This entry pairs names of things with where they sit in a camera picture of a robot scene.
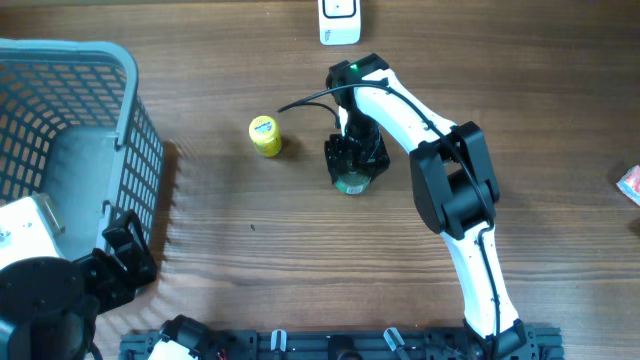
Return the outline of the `red juice carton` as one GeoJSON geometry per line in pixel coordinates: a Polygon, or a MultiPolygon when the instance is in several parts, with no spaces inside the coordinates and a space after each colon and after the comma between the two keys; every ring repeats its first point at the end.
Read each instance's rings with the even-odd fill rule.
{"type": "Polygon", "coordinates": [[[640,166],[630,168],[617,182],[618,189],[637,206],[640,205],[640,166]]]}

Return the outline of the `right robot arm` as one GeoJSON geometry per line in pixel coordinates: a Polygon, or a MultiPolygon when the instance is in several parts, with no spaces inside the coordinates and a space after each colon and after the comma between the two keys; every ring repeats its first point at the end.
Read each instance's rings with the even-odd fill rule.
{"type": "Polygon", "coordinates": [[[390,164],[381,133],[409,156],[415,207],[444,240],[464,300],[470,346],[485,359],[538,359],[532,327],[511,303],[495,245],[500,191],[479,126],[457,125],[421,103],[376,54],[328,70],[326,88],[337,106],[325,143],[332,183],[362,193],[390,164]]]}

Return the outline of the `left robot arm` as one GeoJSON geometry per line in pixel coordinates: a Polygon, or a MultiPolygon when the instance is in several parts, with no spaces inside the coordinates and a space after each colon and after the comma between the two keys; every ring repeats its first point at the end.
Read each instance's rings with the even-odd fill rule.
{"type": "Polygon", "coordinates": [[[132,302],[158,273],[134,211],[102,236],[111,255],[95,248],[74,261],[36,256],[1,270],[2,360],[102,357],[97,317],[132,302]]]}

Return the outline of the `yellow lid jar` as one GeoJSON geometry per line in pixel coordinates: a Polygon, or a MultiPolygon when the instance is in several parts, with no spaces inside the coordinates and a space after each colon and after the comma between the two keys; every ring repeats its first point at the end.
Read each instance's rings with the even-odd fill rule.
{"type": "Polygon", "coordinates": [[[264,157],[274,157],[282,149],[282,138],[276,120],[267,115],[254,118],[249,125],[249,137],[256,151],[264,157]]]}

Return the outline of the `silver top tin can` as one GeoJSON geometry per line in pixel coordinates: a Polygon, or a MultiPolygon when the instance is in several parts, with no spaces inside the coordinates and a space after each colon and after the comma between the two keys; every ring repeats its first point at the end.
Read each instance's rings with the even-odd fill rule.
{"type": "Polygon", "coordinates": [[[336,188],[346,195],[358,195],[363,193],[369,186],[371,177],[366,173],[351,171],[339,175],[335,182],[336,188]]]}

